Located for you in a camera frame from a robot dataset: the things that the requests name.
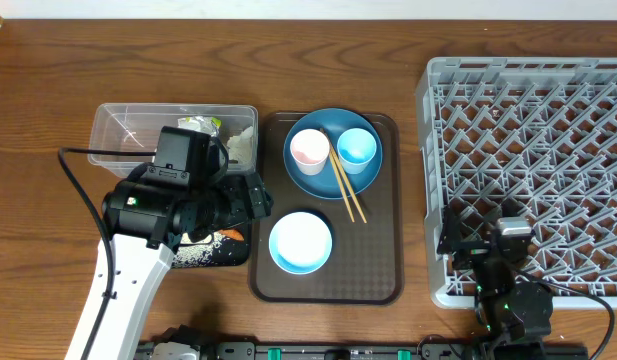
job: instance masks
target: plastic storage bin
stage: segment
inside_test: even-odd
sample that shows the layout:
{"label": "plastic storage bin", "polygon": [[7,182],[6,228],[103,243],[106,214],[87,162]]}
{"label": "plastic storage bin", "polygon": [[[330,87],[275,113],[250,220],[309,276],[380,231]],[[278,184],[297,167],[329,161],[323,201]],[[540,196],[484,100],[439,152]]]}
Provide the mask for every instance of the plastic storage bin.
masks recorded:
{"label": "plastic storage bin", "polygon": [[436,254],[443,208],[479,236],[511,199],[536,232],[525,270],[617,308],[617,59],[435,58],[416,101],[433,301],[474,305],[472,272]]}
{"label": "plastic storage bin", "polygon": [[[115,151],[154,151],[163,126],[177,127],[177,119],[187,116],[214,116],[221,120],[219,138],[227,146],[231,136],[252,126],[250,158],[228,164],[228,174],[249,173],[257,162],[257,110],[247,105],[199,104],[103,104],[97,109],[90,136],[90,148]],[[94,165],[103,166],[119,177],[126,177],[150,157],[89,155]]]}

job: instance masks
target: cable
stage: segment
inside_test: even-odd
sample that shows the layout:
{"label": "cable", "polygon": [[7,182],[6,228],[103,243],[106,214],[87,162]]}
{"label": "cable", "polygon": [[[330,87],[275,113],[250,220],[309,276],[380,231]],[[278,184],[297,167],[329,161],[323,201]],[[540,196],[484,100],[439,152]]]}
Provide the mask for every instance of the cable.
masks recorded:
{"label": "cable", "polygon": [[421,344],[424,343],[424,341],[428,338],[432,338],[433,336],[438,337],[440,339],[442,339],[443,341],[446,342],[446,344],[448,345],[448,347],[450,347],[450,350],[452,351],[453,354],[455,354],[456,357],[458,357],[459,359],[462,359],[462,354],[459,354],[459,351],[455,350],[455,348],[452,346],[452,344],[450,344],[450,341],[448,339],[446,339],[446,337],[441,336],[439,334],[430,334],[430,335],[426,335],[424,336],[423,339],[421,339],[421,341],[419,342],[419,344],[417,344],[417,355],[421,355]]}
{"label": "cable", "polygon": [[506,334],[502,333],[501,335],[499,335],[495,341],[490,344],[490,348],[488,349],[488,355],[486,356],[487,360],[495,360],[495,349],[497,348],[497,346],[499,346],[501,343],[503,343],[506,339]]}
{"label": "cable", "polygon": [[104,318],[104,314],[106,313],[106,308],[108,307],[108,302],[110,298],[113,296],[112,289],[114,283],[114,271],[115,266],[113,263],[112,257],[112,248],[110,246],[110,234],[108,234],[108,230],[103,222],[103,220],[99,217],[99,213],[97,209],[93,205],[90,198],[86,194],[84,188],[79,184],[75,175],[73,175],[72,171],[68,168],[66,164],[65,154],[66,153],[78,153],[78,154],[93,154],[93,155],[118,155],[118,156],[153,156],[154,152],[124,152],[124,151],[106,151],[106,150],[90,150],[90,149],[80,149],[80,148],[60,148],[57,153],[57,157],[59,158],[59,164],[61,164],[61,168],[64,169],[66,176],[75,187],[79,196],[86,204],[86,207],[90,211],[90,215],[95,220],[95,224],[97,225],[97,229],[99,229],[99,234],[101,234],[101,239],[104,243],[104,249],[106,251],[106,263],[108,264],[108,278],[106,279],[106,291],[103,294],[103,299],[101,300],[101,307],[99,308],[99,312],[97,313],[97,317],[95,318],[95,322],[92,326],[92,330],[90,331],[90,336],[88,336],[88,341],[86,342],[86,346],[84,347],[84,352],[81,355],[82,360],[87,360],[88,355],[90,354],[90,349],[92,349],[92,345],[95,342],[95,337],[97,336],[97,331],[99,331],[99,326],[101,325],[101,321]]}
{"label": "cable", "polygon": [[503,257],[502,257],[502,259],[504,261],[504,264],[506,264],[506,266],[511,271],[516,272],[517,274],[525,277],[526,279],[528,279],[528,281],[533,281],[533,282],[536,282],[536,283],[544,285],[544,286],[550,286],[550,287],[553,287],[553,288],[556,288],[556,289],[559,289],[559,290],[568,291],[568,292],[571,292],[573,294],[582,295],[584,297],[587,297],[590,300],[593,300],[593,301],[596,301],[596,302],[600,303],[603,307],[606,308],[606,310],[608,311],[608,316],[610,317],[610,320],[608,322],[608,330],[606,330],[606,335],[604,335],[604,338],[601,341],[601,344],[599,344],[599,347],[597,348],[595,353],[592,354],[592,356],[590,357],[590,360],[596,360],[601,355],[601,353],[604,351],[604,349],[606,348],[606,345],[608,345],[608,342],[610,341],[610,338],[612,337],[612,333],[615,330],[615,312],[612,310],[610,305],[608,305],[608,303],[606,301],[604,301],[602,298],[600,298],[599,296],[591,295],[591,294],[585,293],[583,291],[571,289],[571,288],[569,288],[567,286],[556,284],[556,283],[550,282],[548,280],[544,280],[544,279],[538,278],[538,277],[536,277],[534,275],[531,275],[531,274],[527,273],[526,271],[523,271],[523,270],[517,268],[515,265],[510,263],[510,261],[508,261],[507,259],[505,259]]}

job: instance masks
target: wooden chopsticks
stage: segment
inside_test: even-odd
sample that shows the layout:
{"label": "wooden chopsticks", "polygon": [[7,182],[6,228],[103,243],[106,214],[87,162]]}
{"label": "wooden chopsticks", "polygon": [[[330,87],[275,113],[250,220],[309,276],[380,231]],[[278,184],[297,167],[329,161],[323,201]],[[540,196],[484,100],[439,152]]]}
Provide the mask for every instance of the wooden chopsticks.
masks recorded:
{"label": "wooden chopsticks", "polygon": [[348,176],[346,176],[346,172],[344,171],[344,168],[341,166],[341,163],[339,162],[339,157],[337,156],[337,153],[335,152],[335,148],[332,146],[332,142],[330,142],[330,138],[328,137],[328,134],[326,134],[326,131],[323,128],[319,129],[319,131],[321,131],[324,135],[326,135],[326,139],[328,139],[328,144],[330,145],[330,153],[328,154],[330,157],[330,163],[332,164],[332,170],[334,171],[335,178],[337,178],[337,183],[339,184],[339,191],[341,191],[341,196],[344,198],[344,202],[346,203],[348,214],[350,214],[350,219],[352,220],[352,222],[355,222],[355,217],[352,214],[352,209],[350,208],[350,203],[348,202],[348,196],[346,195],[346,191],[344,190],[344,187],[341,184],[342,178],[343,178],[344,183],[346,184],[346,188],[348,189],[350,196],[352,197],[352,201],[355,203],[355,206],[357,207],[357,210],[359,211],[359,214],[361,215],[361,219],[364,221],[364,224],[366,224],[367,223],[366,216],[364,215],[363,210],[361,210],[361,205],[359,205],[357,196],[355,196],[355,191],[350,185],[350,181],[348,181]]}

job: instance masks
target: white cup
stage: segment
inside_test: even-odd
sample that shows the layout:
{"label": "white cup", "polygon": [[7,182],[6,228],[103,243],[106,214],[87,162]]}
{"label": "white cup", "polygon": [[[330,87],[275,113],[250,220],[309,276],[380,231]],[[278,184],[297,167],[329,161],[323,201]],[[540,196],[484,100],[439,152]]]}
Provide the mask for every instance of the white cup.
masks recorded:
{"label": "white cup", "polygon": [[328,138],[314,129],[302,130],[290,141],[290,154],[305,175],[319,174],[326,165],[329,152]]}

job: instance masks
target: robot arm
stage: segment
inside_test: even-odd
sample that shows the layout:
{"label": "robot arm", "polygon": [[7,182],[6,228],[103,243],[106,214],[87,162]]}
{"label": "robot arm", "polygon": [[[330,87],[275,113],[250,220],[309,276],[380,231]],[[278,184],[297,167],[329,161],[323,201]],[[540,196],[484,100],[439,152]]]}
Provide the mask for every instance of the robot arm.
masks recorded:
{"label": "robot arm", "polygon": [[[112,238],[99,243],[90,294],[66,359],[132,359],[183,234],[196,242],[270,215],[272,199],[259,175],[224,177],[227,159],[217,138],[164,127],[154,162],[138,166],[106,195],[102,237]],[[109,269],[114,277],[107,292]]]}
{"label": "robot arm", "polygon": [[[487,231],[483,238],[463,238],[461,220],[447,207],[437,247],[438,254],[452,256],[453,269],[475,274],[477,319],[490,334],[470,351],[482,359],[495,360],[495,351],[503,351],[503,345],[519,353],[542,349],[542,338],[551,332],[552,293],[535,282],[516,283],[507,265],[525,261],[534,236],[532,227],[526,219],[517,217],[508,203],[502,206],[502,217],[484,225]],[[533,358],[546,359],[542,351],[541,356]]]}
{"label": "robot arm", "polygon": [[[170,270],[175,254],[161,244],[158,249],[146,247],[143,238],[115,235],[112,239],[115,259],[113,295],[108,303],[89,359],[132,359],[157,288]],[[106,290],[107,262],[103,243],[90,294],[79,319],[66,360],[80,359],[101,306]]]}

